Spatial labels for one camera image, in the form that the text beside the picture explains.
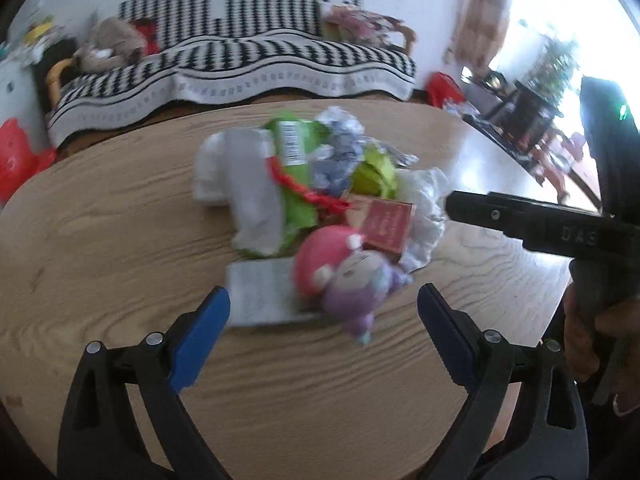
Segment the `person's right hand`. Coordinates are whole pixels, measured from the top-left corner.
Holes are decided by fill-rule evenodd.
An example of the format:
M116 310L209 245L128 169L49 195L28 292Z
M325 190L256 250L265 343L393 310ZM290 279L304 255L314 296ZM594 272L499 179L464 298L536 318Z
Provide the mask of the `person's right hand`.
M592 329L578 315L573 283L565 289L562 304L566 359L574 378L585 382L598 370L600 361L592 348ZM627 415L639 408L639 297L628 298L609 308L596 318L594 325L600 334L628 340L626 358L611 382L617 413Z

